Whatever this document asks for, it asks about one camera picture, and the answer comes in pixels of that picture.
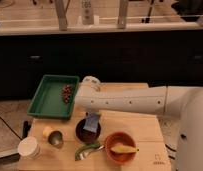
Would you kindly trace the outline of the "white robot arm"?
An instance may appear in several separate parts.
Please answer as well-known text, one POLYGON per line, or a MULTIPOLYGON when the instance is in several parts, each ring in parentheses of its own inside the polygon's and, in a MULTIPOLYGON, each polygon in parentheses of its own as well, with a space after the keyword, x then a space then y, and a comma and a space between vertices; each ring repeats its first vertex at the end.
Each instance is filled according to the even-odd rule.
POLYGON ((203 87, 159 86, 102 91, 101 82, 86 76, 75 103, 87 110, 112 110, 181 118, 173 171, 203 171, 203 87))

